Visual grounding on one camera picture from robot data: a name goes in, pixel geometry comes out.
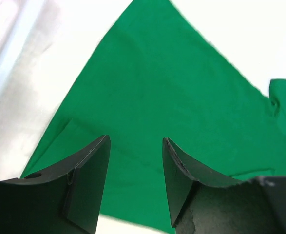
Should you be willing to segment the green t-shirt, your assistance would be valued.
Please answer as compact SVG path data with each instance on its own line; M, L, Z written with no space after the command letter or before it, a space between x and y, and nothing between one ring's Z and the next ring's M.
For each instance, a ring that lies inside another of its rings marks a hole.
M167 0L135 0L101 40L23 171L100 135L111 154L100 211L172 234L162 162L168 137L236 179L286 176L286 80L266 97Z

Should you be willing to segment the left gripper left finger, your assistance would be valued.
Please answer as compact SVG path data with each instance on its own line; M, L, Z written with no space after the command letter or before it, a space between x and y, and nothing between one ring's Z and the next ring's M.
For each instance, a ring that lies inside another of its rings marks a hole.
M0 181L0 234L94 234L110 148L103 135L23 179Z

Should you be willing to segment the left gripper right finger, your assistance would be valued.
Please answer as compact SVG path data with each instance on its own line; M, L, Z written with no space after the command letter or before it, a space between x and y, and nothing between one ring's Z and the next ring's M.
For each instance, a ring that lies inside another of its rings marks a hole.
M163 139L171 225L178 234L286 234L286 176L240 181Z

